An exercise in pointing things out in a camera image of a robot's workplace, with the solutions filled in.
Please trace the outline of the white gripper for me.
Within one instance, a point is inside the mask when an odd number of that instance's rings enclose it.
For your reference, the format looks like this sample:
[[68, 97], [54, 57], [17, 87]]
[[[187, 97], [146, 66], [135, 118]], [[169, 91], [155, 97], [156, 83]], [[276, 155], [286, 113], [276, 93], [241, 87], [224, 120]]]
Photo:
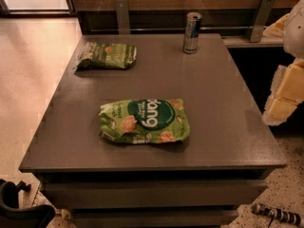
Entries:
[[304, 102], [304, 0], [263, 30], [267, 38], [283, 38], [284, 50], [296, 59], [275, 71], [271, 94], [267, 98], [262, 121], [270, 126], [285, 123]]

